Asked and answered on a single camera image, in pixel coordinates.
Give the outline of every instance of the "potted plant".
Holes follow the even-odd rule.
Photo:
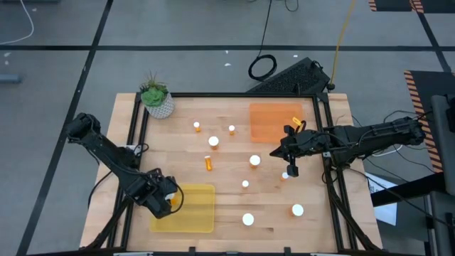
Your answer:
[[[151,75],[141,85],[141,100],[152,117],[167,118],[172,114],[174,103],[171,93],[163,82],[157,82],[156,75]]]

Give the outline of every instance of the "yellow tray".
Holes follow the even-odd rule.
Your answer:
[[[151,217],[150,231],[179,233],[211,233],[215,220],[215,187],[207,184],[181,184],[185,195],[182,208],[162,219]],[[174,196],[172,210],[181,202],[181,194]]]

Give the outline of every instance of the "white paper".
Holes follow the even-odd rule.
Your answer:
[[[393,186],[396,186],[397,184],[393,184],[392,182],[386,181],[383,178],[379,178],[377,176],[374,176],[372,174],[367,174],[368,178],[371,178],[372,180],[378,182],[381,184],[381,186],[384,186],[385,188],[392,188]],[[384,188],[381,188],[379,185],[374,183],[373,181],[369,181],[370,184],[370,193],[378,192],[381,190],[384,190]],[[391,203],[386,206],[378,206],[375,207],[375,216],[378,220],[381,220],[385,223],[389,223],[391,225],[397,225],[397,203]]]

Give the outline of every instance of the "orange and black striped tape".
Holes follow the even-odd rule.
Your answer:
[[[423,105],[420,101],[420,96],[417,91],[417,88],[415,87],[415,81],[414,78],[412,77],[412,74],[410,71],[406,70],[405,71],[405,79],[406,79],[406,84],[407,88],[409,89],[409,93],[411,94],[411,100],[412,104],[414,105],[414,110],[417,114],[424,114],[424,108]],[[432,162],[433,170],[436,172],[442,172],[442,163],[441,163],[441,158],[439,157],[438,150],[436,149],[436,144],[434,143],[432,131],[429,128],[428,122],[425,120],[420,119],[419,122],[422,124],[422,129],[425,132],[425,144],[429,147],[428,148],[428,153],[429,153],[429,158]]]
[[[411,8],[414,11],[419,12],[421,14],[424,13],[424,7],[423,7],[422,2],[420,0],[409,0],[409,3],[411,4]]]
[[[370,5],[371,11],[377,11],[378,9],[376,8],[376,2],[375,0],[368,0],[368,4]]]

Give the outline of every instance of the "floor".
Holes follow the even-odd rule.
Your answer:
[[[288,0],[290,8],[295,3]],[[104,30],[95,37],[109,4],[112,8]],[[268,1],[62,0],[58,4],[26,1],[26,6],[34,34],[16,43],[17,48],[0,46],[0,73],[23,78],[19,85],[0,86],[0,143],[4,145],[0,149],[0,201],[7,206],[0,209],[2,255],[16,254],[19,248],[31,254],[76,250],[79,245],[97,166],[82,147],[64,145],[59,138],[65,119],[89,112],[106,132],[115,95],[136,92],[150,70],[172,92],[244,92],[254,87],[257,83],[248,77],[247,69],[257,55]],[[348,7],[349,1],[301,0],[298,11],[288,12],[284,1],[274,0],[264,44],[301,47],[270,47],[275,50],[263,53],[277,58],[277,72],[310,57],[331,74],[333,46]],[[455,14],[424,17],[440,46],[455,46]],[[0,26],[0,42],[30,31],[17,3],[0,2],[0,24],[8,24]],[[100,47],[94,52],[92,44],[182,47],[150,47],[148,51]],[[206,46],[206,50],[186,46]],[[352,113],[362,124],[381,122],[394,110],[413,111],[404,70],[443,71],[435,53],[439,49],[432,45],[415,12],[373,12],[367,1],[358,1],[343,46],[355,47],[339,53],[335,92],[348,94]],[[454,50],[444,49],[449,51],[442,55],[455,70]],[[268,69],[268,63],[261,63],[255,72]],[[61,155],[55,150],[59,145],[64,145]],[[431,166],[425,151],[404,148],[401,152]],[[397,154],[372,161],[408,180],[429,174]],[[365,168],[390,176],[368,162]],[[45,201],[37,201],[46,174],[46,180],[52,181],[50,190]],[[38,222],[34,235],[26,235],[28,243],[23,234],[31,215]],[[423,255],[423,244],[401,231],[406,233],[380,223],[385,248]]]

